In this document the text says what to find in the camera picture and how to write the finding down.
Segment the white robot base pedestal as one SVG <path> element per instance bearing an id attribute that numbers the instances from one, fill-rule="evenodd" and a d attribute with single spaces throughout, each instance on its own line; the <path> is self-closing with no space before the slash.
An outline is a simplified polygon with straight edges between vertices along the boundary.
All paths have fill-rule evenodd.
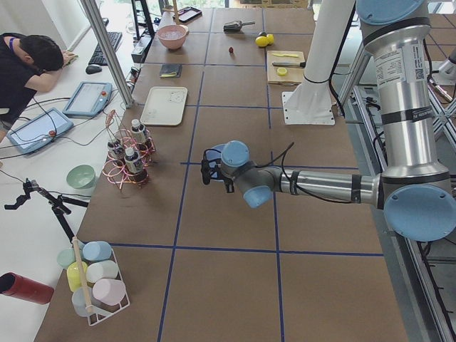
<path id="1" fill-rule="evenodd" d="M 283 93 L 287 125 L 335 124 L 330 78 L 345 32 L 351 25 L 355 5 L 354 0 L 321 2 L 304 78 L 294 92 Z"/>

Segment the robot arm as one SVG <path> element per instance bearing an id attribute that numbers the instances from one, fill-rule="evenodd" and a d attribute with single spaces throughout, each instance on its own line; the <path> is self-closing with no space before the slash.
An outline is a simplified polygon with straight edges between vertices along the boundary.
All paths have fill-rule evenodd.
<path id="1" fill-rule="evenodd" d="M 368 203 L 383 210 L 388 226 L 419 242 L 442 239 L 455 229 L 450 173 L 437 159 L 433 111 L 423 41 L 430 31 L 425 1 L 324 1 L 304 79 L 286 94 L 289 125 L 329 119 L 328 87 L 345 26 L 357 14 L 363 47 L 372 55 L 380 100 L 387 165 L 369 177 L 286 170 L 256 165 L 238 140 L 225 144 L 217 175 L 229 191 L 240 190 L 250 207 L 274 192 L 310 195 L 341 203 Z"/>
<path id="2" fill-rule="evenodd" d="M 455 49 L 444 61 L 432 62 L 432 72 L 430 77 L 439 84 L 455 85 Z"/>

